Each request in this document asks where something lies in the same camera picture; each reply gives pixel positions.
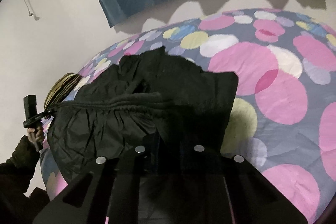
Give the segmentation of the left hand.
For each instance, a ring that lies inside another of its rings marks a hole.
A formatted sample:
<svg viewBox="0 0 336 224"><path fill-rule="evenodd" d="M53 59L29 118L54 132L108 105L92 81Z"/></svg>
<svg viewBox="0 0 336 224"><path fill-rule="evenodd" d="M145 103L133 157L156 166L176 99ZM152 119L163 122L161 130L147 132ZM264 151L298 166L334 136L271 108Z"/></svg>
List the left hand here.
<svg viewBox="0 0 336 224"><path fill-rule="evenodd" d="M37 128L28 128L27 136L31 143L42 144L45 139L42 124L38 125Z"/></svg>

